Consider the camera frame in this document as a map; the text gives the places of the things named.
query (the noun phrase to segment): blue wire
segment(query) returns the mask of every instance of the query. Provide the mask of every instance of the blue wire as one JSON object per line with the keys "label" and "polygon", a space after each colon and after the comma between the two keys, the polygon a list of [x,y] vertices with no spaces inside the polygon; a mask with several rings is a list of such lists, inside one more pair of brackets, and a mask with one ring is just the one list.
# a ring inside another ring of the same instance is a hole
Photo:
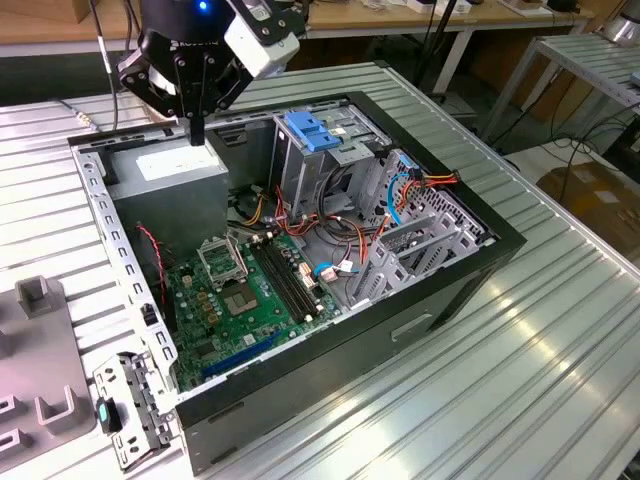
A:
{"label": "blue wire", "polygon": [[329,262],[324,262],[319,264],[313,271],[313,276],[317,277],[320,274],[320,272],[322,272],[323,270],[326,270],[327,268],[331,268],[332,266],[333,265]]}
{"label": "blue wire", "polygon": [[402,177],[408,177],[408,173],[398,173],[389,182],[389,189],[387,190],[387,207],[389,208],[389,213],[393,220],[400,225],[402,222],[400,221],[400,217],[398,216],[398,212],[396,212],[396,207],[393,205],[393,186],[396,181]]}

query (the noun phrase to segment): motherboard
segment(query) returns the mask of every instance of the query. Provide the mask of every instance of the motherboard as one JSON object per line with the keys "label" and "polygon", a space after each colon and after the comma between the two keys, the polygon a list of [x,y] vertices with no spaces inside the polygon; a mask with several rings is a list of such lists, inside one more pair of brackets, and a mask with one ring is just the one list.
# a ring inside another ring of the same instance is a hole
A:
{"label": "motherboard", "polygon": [[308,283],[304,259],[287,235],[233,242],[205,243],[197,256],[167,271],[180,391],[341,314],[323,285]]}

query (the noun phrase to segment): ram slot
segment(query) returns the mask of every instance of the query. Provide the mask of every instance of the ram slot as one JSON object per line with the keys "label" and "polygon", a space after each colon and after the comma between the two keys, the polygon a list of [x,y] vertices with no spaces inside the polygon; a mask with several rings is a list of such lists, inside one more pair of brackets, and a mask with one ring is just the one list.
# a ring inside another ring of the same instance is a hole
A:
{"label": "ram slot", "polygon": [[280,251],[275,246],[273,246],[273,244],[267,245],[265,250],[273,264],[276,266],[276,270],[278,272],[285,272],[281,276],[281,278],[290,289],[288,291],[294,296],[298,304],[303,308],[303,310],[305,310],[305,313],[307,315],[315,316],[317,313],[315,304],[311,301],[311,298],[309,298],[309,295],[300,283],[300,280],[298,280],[298,278],[291,271],[291,267],[282,257]]}
{"label": "ram slot", "polygon": [[252,247],[252,251],[255,259],[258,261],[258,264],[278,296],[284,302],[294,321],[296,323],[302,323],[305,321],[307,315],[313,315],[315,312],[313,302],[306,295],[306,292],[302,292],[304,297],[300,297],[299,294],[302,286],[298,283],[293,273],[291,273],[284,259],[279,257],[279,252],[274,252],[274,248],[270,244],[256,245]]}

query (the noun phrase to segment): slotted aluminum table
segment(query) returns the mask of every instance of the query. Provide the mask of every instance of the slotted aluminum table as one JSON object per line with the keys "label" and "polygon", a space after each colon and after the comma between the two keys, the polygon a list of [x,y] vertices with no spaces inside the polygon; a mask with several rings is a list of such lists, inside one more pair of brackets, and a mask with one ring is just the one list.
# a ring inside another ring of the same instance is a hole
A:
{"label": "slotted aluminum table", "polygon": [[[390,69],[262,80],[235,108],[354,89],[459,169],[527,244],[449,324],[202,478],[615,478],[640,447],[640,273]],[[108,127],[110,102],[72,103]],[[134,98],[120,106],[122,126],[148,121]],[[61,279],[89,378],[140,345],[65,145],[81,132],[54,103],[0,110],[0,287]],[[132,476],[188,478],[178,443]],[[120,472],[96,428],[6,475],[51,476]]]}
{"label": "slotted aluminum table", "polygon": [[[551,65],[540,77],[523,109],[542,94],[558,69],[564,68],[590,83],[605,99],[611,98],[623,107],[635,105],[637,108],[634,110],[640,111],[640,88],[630,81],[631,74],[640,71],[640,47],[620,47],[595,33],[534,38],[489,114],[481,135],[485,141],[495,130],[504,109],[538,54],[551,60]],[[601,108],[602,103],[598,102],[593,109],[594,114]]]}

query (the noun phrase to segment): blue drive bay latch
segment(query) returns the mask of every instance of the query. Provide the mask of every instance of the blue drive bay latch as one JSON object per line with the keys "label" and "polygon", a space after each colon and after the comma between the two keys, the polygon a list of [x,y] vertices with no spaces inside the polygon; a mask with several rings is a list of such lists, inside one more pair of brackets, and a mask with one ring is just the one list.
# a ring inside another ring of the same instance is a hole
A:
{"label": "blue drive bay latch", "polygon": [[322,122],[309,112],[286,113],[284,119],[311,152],[327,150],[341,144],[340,139],[331,135]]}

